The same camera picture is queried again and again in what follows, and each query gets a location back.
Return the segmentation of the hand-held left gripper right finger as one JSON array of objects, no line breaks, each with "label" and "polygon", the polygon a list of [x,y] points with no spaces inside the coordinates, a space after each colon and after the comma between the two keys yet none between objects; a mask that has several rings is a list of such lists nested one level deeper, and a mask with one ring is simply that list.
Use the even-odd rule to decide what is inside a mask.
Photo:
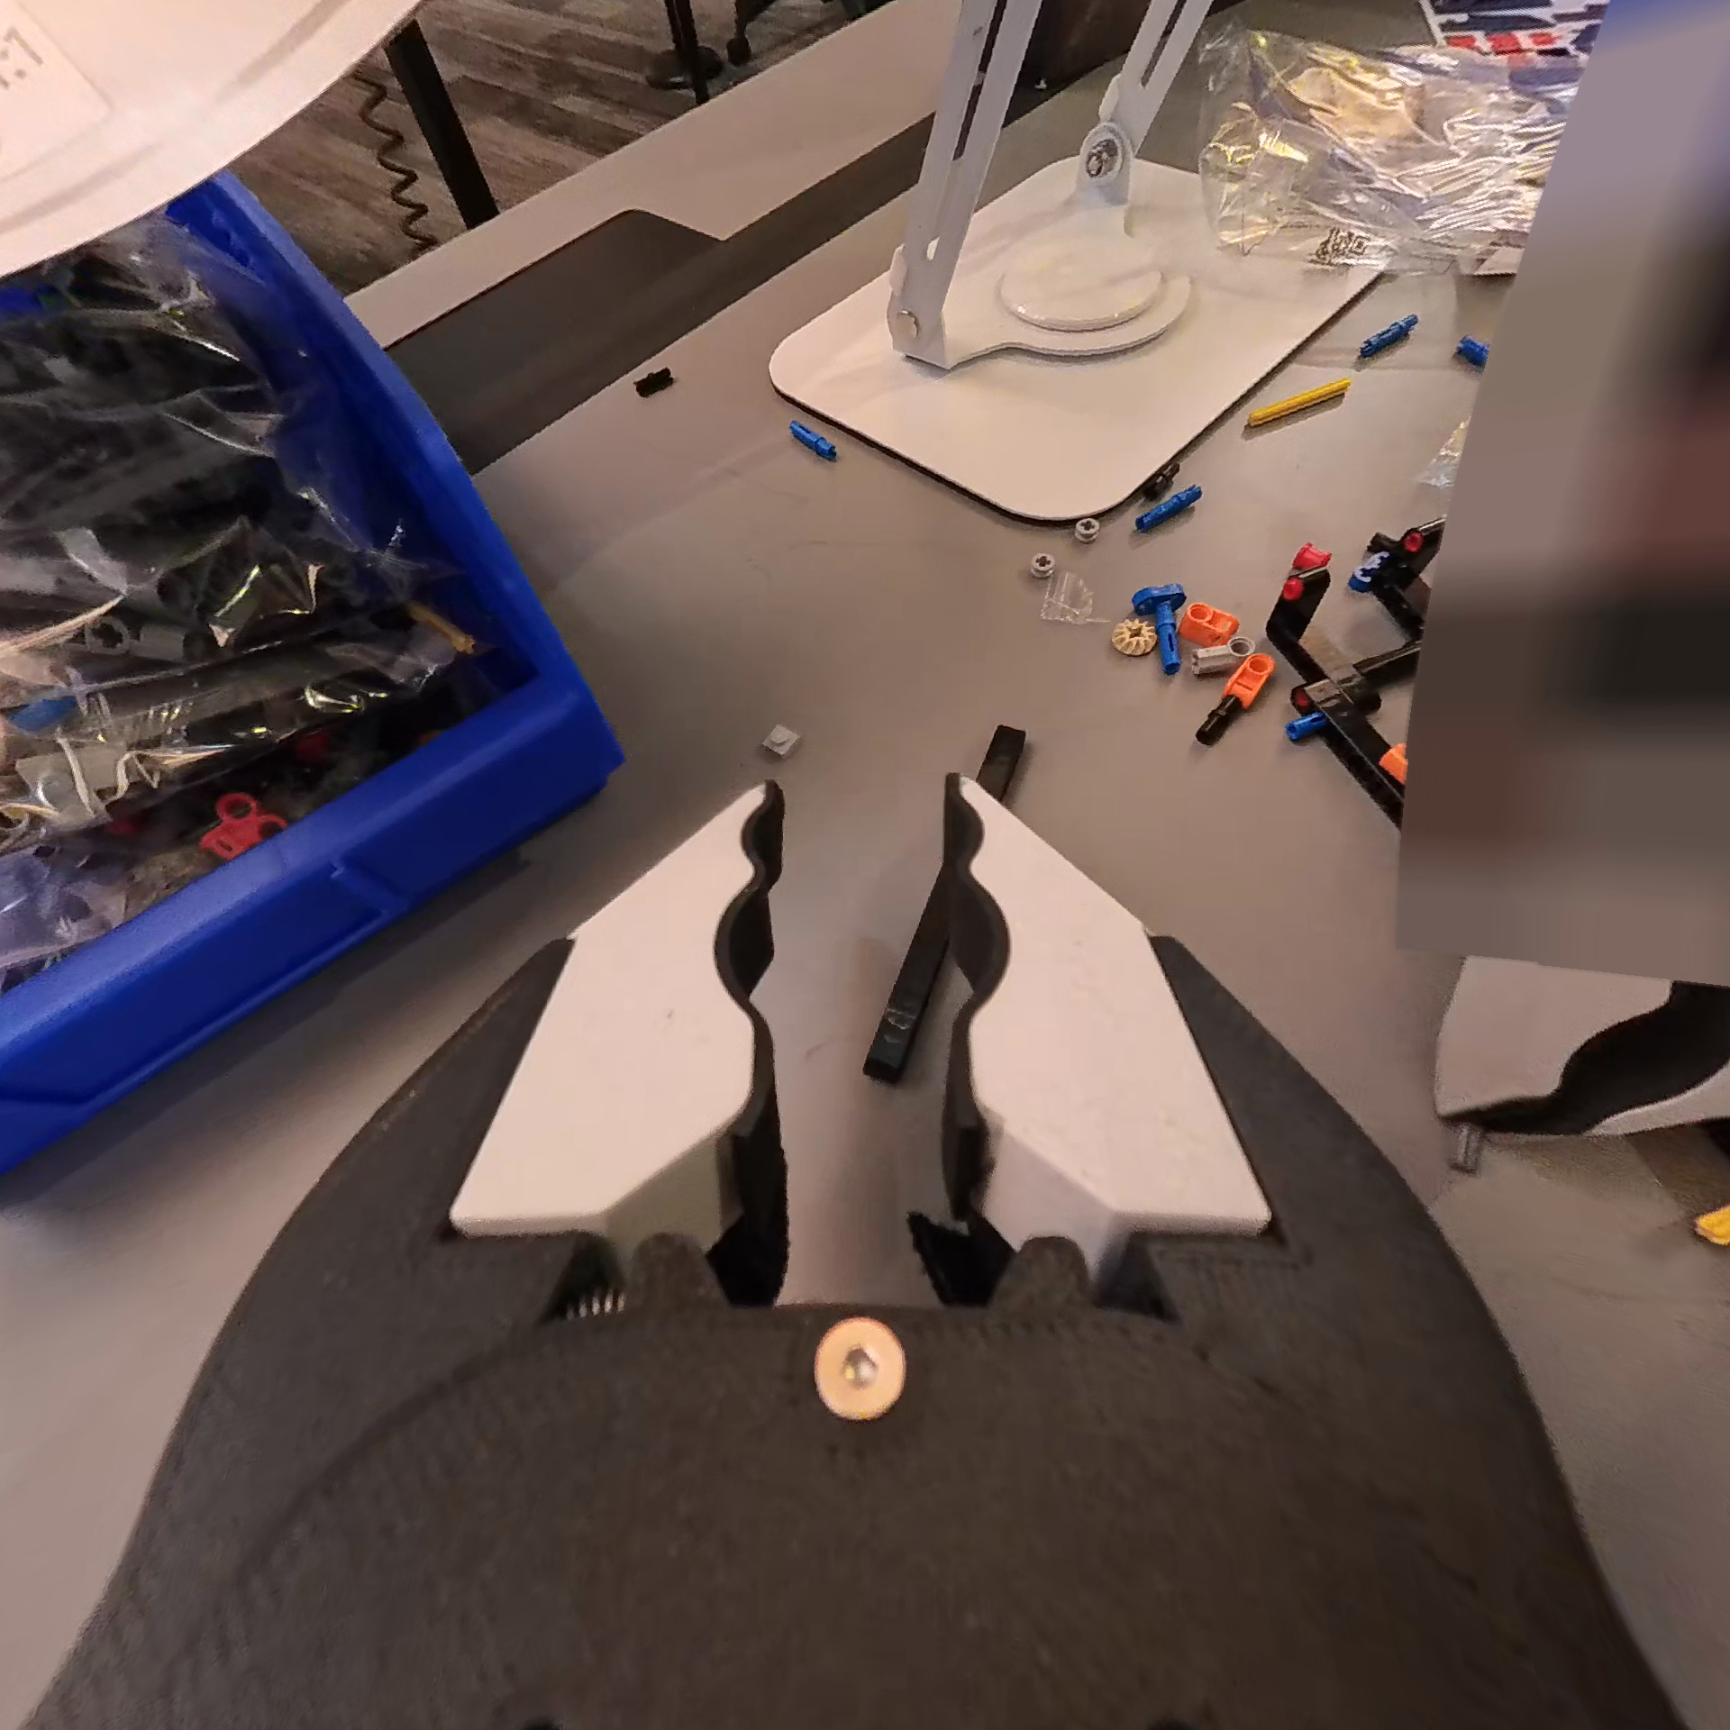
[{"label": "hand-held left gripper right finger", "polygon": [[1014,815],[947,779],[949,1216],[909,1216],[942,1303],[983,1310],[1025,1243],[1068,1243],[1115,1288],[1140,1239],[1262,1239],[1276,1205],[1202,1059],[1157,933]]}]

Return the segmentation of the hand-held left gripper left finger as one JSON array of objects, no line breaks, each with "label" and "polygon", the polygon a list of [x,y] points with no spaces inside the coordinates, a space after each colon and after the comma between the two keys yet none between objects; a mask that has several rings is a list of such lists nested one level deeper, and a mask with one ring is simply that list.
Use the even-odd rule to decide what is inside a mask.
[{"label": "hand-held left gripper left finger", "polygon": [[774,1041],[754,985],[787,789],[748,783],[559,942],[559,976],[459,1184],[462,1239],[687,1239],[728,1303],[787,1288]]}]

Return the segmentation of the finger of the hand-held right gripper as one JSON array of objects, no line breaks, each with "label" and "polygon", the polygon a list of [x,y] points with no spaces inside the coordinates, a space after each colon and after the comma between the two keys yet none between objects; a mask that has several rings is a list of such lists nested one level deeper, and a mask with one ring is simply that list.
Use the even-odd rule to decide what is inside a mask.
[{"label": "finger of the hand-held right gripper", "polygon": [[1635,1068],[1635,1102],[1566,1102],[1566,1064],[1588,1036],[1657,1013],[1668,981],[1563,970],[1531,962],[1463,962],[1438,1024],[1438,1117],[1682,1117],[1657,1098],[1654,1059]]},{"label": "finger of the hand-held right gripper", "polygon": [[1588,1036],[1566,1064],[1566,1102],[1635,1102],[1635,1068],[1654,1064],[1657,1098],[1676,1098],[1682,1117],[1467,1117],[1490,1135],[1646,1135],[1724,1117],[1730,1075],[1730,988],[1676,981],[1676,997],[1612,1030]]}]

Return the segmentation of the black lego beam assembly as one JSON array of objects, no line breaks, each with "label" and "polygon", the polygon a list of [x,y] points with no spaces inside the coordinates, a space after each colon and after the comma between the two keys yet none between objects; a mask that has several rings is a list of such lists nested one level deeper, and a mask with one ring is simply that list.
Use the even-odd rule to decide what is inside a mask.
[{"label": "black lego beam assembly", "polygon": [[1392,826],[1403,826],[1409,783],[1392,783],[1375,769],[1379,748],[1392,748],[1392,740],[1379,740],[1375,729],[1375,710],[1385,689],[1415,678],[1426,608],[1434,608],[1426,563],[1438,561],[1445,519],[1412,523],[1403,534],[1412,543],[1412,581],[1373,590],[1373,598],[1403,633],[1392,654],[1343,655],[1318,633],[1317,614],[1330,594],[1330,570],[1307,570],[1307,574],[1290,570],[1270,610],[1270,624],[1262,624],[1270,649],[1295,670],[1295,693],[1290,693],[1295,721],[1283,726],[1283,734],[1295,746],[1318,740],[1335,752],[1335,763],[1343,763],[1350,779],[1375,803],[1375,811],[1392,815]]}]

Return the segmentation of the pile of lego part bags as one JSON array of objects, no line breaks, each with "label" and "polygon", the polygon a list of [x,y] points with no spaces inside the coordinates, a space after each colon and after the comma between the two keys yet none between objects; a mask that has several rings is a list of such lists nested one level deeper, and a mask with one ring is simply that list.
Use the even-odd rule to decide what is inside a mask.
[{"label": "pile of lego part bags", "polygon": [[0,985],[523,670],[259,272],[142,215],[7,275]]}]

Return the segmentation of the lego sticker sheet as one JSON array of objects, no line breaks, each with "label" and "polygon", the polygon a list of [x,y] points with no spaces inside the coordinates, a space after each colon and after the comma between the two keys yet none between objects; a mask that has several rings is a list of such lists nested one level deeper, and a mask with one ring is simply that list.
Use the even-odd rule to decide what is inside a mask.
[{"label": "lego sticker sheet", "polygon": [[1438,44],[1477,56],[1588,56],[1605,0],[1421,0]]}]

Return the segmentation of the black flat bar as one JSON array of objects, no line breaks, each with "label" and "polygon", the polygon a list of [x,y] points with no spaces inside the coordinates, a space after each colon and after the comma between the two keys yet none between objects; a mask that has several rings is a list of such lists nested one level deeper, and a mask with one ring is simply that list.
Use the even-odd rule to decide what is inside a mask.
[{"label": "black flat bar", "polygon": [[[1023,752],[1025,752],[1025,729],[998,726],[978,783],[1004,803],[1023,769]],[[947,956],[949,956],[949,888],[942,879],[934,895],[925,900],[917,931],[904,949],[897,981],[886,988],[874,1047],[864,1059],[864,1075],[874,1084],[904,1076],[929,997],[942,985]]]}]

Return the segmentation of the blue plastic bin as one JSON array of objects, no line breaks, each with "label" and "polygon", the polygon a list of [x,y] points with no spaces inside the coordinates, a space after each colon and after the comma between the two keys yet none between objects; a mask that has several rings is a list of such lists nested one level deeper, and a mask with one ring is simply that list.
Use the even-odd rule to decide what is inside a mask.
[{"label": "blue plastic bin", "polygon": [[7,1171],[576,811],[620,763],[596,693],[449,430],[303,246],[230,175],[158,215],[259,272],[289,306],[368,447],[362,463],[368,493],[393,479],[410,500],[428,538],[459,563],[466,614],[502,624],[523,684],[259,852],[7,988]]}]

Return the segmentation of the orange connector with black pin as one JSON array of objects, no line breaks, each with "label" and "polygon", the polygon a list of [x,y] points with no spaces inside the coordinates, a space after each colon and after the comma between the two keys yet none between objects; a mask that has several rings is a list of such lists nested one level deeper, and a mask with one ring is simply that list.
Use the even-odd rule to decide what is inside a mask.
[{"label": "orange connector with black pin", "polygon": [[1276,678],[1276,655],[1270,654],[1252,654],[1242,655],[1226,684],[1222,684],[1222,698],[1212,702],[1212,712],[1194,726],[1194,746],[1222,746],[1222,734],[1257,702],[1257,693],[1270,689]]}]

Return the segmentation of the large crinkled clear plastic bag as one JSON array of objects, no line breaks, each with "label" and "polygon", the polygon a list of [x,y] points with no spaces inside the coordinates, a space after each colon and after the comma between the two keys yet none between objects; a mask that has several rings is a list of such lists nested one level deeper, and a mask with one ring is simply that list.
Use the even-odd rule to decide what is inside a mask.
[{"label": "large crinkled clear plastic bag", "polygon": [[1588,61],[1202,36],[1202,203],[1217,246],[1306,269],[1517,275]]}]

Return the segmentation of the black table leg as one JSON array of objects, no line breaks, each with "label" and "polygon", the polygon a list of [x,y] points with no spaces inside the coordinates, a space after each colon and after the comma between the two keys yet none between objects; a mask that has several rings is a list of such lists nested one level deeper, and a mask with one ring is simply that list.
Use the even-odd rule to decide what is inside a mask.
[{"label": "black table leg", "polygon": [[419,32],[419,20],[406,20],[393,41],[386,41],[386,61],[394,70],[394,85],[419,128],[419,146],[430,152],[430,164],[442,167],[442,187],[462,215],[466,233],[500,219],[500,193],[472,152],[472,137],[462,128],[462,114],[442,81],[442,68],[430,56],[430,41]]}]

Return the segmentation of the black wheeled chair base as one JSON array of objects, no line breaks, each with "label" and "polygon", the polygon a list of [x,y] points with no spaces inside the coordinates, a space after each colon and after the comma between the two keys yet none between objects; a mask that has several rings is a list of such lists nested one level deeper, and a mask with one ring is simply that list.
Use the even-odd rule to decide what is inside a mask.
[{"label": "black wheeled chair base", "polygon": [[687,0],[661,0],[667,17],[667,50],[648,56],[644,81],[654,90],[687,90],[692,103],[709,103],[716,85],[728,70],[754,68],[754,44],[748,44],[748,27],[768,8],[768,0],[737,0],[737,32],[725,41],[725,56],[716,44],[705,44],[700,36],[700,17]]}]

